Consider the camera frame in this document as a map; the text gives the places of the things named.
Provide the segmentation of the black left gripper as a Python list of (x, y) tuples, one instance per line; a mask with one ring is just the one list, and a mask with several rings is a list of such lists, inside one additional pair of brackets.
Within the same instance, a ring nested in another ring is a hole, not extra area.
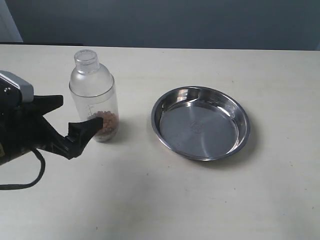
[(23, 103), (20, 91), (0, 78), (0, 163), (41, 149), (67, 159), (79, 157), (88, 142), (103, 128), (103, 118), (70, 122), (60, 135), (44, 118), (64, 104), (62, 95), (35, 95)]

